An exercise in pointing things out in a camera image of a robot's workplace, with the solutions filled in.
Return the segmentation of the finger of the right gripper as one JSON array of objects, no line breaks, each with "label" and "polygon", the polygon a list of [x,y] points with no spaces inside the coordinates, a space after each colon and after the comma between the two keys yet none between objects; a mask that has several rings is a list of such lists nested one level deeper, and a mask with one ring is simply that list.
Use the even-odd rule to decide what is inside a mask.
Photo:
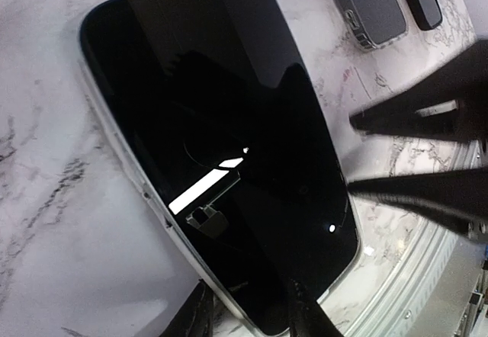
[{"label": "finger of the right gripper", "polygon": [[349,122],[366,135],[486,140],[487,40],[476,40],[404,92],[356,111]]},{"label": "finger of the right gripper", "polygon": [[487,168],[353,181],[354,196],[412,211],[469,239],[487,241]]}]

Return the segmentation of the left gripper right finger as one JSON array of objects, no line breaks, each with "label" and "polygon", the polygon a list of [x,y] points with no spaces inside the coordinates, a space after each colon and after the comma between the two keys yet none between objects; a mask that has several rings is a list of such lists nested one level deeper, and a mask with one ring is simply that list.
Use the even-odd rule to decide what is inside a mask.
[{"label": "left gripper right finger", "polygon": [[308,290],[294,279],[287,283],[287,308],[290,336],[343,337]]}]

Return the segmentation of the grey silicone phone case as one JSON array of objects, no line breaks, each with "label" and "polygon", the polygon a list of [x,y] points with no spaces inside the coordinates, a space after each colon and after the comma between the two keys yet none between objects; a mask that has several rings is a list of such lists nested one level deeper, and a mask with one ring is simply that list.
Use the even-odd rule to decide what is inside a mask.
[{"label": "grey silicone phone case", "polygon": [[287,283],[322,302],[356,264],[361,248],[322,112],[306,71],[289,66],[278,86],[250,85],[215,63],[180,70],[210,76],[224,91],[265,99],[251,136],[217,117],[216,90],[204,106],[177,101],[138,114],[96,69],[84,67],[90,98],[121,165],[185,258],[256,336],[289,331]]}]

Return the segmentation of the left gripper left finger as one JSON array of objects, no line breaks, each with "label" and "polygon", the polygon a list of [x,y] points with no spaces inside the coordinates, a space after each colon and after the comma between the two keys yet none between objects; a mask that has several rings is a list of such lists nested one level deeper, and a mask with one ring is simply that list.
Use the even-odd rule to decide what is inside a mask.
[{"label": "left gripper left finger", "polygon": [[214,293],[206,283],[198,283],[163,337],[211,337],[214,335]]}]

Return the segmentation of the phone with white edge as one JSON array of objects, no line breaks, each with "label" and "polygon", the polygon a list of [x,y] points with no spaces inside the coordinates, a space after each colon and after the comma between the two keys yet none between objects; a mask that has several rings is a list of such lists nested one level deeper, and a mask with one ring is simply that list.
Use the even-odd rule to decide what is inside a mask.
[{"label": "phone with white edge", "polygon": [[320,306],[361,241],[325,117],[276,0],[108,0],[79,41],[127,174],[262,336],[337,336]]}]

